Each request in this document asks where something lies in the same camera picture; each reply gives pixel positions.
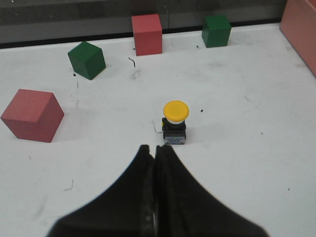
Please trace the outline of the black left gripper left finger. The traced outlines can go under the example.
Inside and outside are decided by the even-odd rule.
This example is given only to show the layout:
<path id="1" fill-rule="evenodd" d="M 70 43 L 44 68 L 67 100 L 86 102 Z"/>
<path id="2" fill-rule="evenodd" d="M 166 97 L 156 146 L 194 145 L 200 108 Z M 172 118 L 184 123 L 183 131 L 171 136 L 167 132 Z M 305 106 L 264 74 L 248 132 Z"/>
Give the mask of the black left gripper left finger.
<path id="1" fill-rule="evenodd" d="M 124 173 L 100 196 L 60 218 L 49 237 L 153 237 L 154 159 L 140 146 Z"/>

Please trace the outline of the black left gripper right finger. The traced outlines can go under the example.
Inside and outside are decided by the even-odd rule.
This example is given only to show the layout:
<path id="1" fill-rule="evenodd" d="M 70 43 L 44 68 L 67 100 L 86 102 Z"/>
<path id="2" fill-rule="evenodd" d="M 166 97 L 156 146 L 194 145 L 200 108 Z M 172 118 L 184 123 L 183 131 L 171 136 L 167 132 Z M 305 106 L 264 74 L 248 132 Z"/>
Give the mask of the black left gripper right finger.
<path id="1" fill-rule="evenodd" d="M 158 146 L 154 191 L 159 237 L 266 237 L 263 228 L 211 195 L 171 146 Z"/>

